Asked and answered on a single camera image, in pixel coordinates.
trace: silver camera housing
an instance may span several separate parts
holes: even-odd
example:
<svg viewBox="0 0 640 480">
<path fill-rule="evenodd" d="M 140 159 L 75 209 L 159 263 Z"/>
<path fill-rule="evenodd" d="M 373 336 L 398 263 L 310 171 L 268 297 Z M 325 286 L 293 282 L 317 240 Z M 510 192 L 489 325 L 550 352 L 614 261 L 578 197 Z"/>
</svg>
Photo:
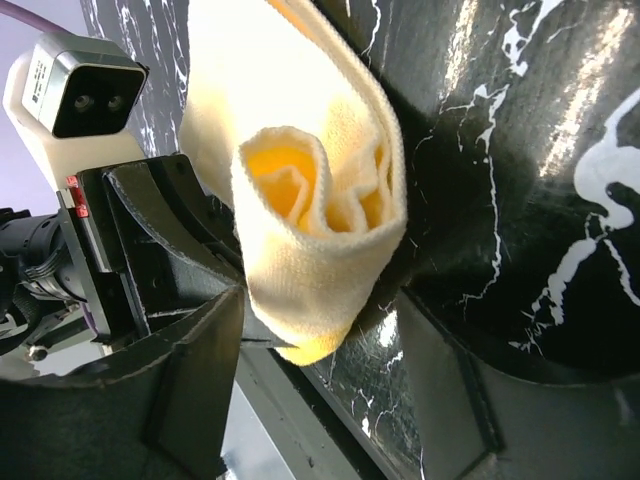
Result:
<svg viewBox="0 0 640 480">
<path fill-rule="evenodd" d="M 56 138 L 110 135 L 125 127 L 147 74 L 111 41 L 48 33 L 34 48 L 22 104 Z"/>
</svg>

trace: folded cloth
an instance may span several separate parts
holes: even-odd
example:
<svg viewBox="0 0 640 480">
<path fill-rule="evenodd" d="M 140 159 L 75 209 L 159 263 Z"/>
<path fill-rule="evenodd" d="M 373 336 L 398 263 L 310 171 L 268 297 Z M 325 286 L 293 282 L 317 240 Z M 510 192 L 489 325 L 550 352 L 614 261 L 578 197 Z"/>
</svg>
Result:
<svg viewBox="0 0 640 480">
<path fill-rule="evenodd" d="M 191 0 L 181 150 L 234 211 L 252 307 L 308 365 L 344 340 L 407 220 L 384 91 L 309 0 Z"/>
</svg>

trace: towel fold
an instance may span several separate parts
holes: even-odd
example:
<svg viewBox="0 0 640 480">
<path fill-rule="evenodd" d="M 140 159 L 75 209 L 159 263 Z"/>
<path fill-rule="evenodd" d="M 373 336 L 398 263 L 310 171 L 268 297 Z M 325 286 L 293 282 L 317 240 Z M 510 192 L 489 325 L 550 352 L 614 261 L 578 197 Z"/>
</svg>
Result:
<svg viewBox="0 0 640 480">
<path fill-rule="evenodd" d="M 309 0 L 191 0 L 180 147 L 234 211 L 253 309 L 308 365 L 338 348 L 406 226 L 402 138 Z"/>
</svg>

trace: purple cable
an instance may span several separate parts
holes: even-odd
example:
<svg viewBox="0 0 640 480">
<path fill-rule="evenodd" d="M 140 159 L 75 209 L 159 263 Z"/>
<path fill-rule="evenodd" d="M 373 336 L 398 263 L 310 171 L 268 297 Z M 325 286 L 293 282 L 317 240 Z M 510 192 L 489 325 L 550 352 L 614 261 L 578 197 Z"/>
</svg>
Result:
<svg viewBox="0 0 640 480">
<path fill-rule="evenodd" d="M 80 308 L 82 309 L 82 313 L 84 314 L 84 320 L 85 322 L 87 322 L 87 326 L 89 327 L 89 330 L 97 334 L 98 329 L 96 328 L 96 321 L 93 318 L 93 315 L 91 314 L 91 312 L 89 311 L 89 307 L 87 307 L 86 303 L 80 303 Z"/>
<path fill-rule="evenodd" d="M 65 30 L 60 25 L 56 25 L 53 22 L 50 22 L 46 18 L 42 18 L 40 15 L 37 15 L 33 12 L 30 12 L 26 8 L 19 7 L 7 0 L 0 0 L 0 13 L 15 18 L 16 20 L 25 23 L 27 25 L 32 26 L 33 28 L 37 28 L 38 30 L 45 33 L 55 33 L 55 32 L 64 32 L 70 33 L 68 30 Z"/>
</svg>

